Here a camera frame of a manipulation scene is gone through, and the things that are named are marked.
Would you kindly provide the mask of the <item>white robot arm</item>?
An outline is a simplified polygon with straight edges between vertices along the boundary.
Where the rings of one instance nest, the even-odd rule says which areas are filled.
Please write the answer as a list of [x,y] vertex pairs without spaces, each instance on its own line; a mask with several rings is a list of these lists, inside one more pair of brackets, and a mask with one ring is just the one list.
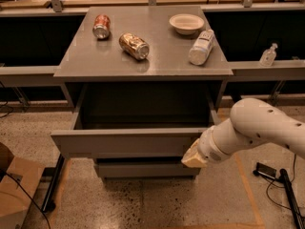
[[189,168],[222,162],[241,150],[274,143],[305,158],[305,123],[255,98],[237,101],[229,117],[204,131],[182,157]]

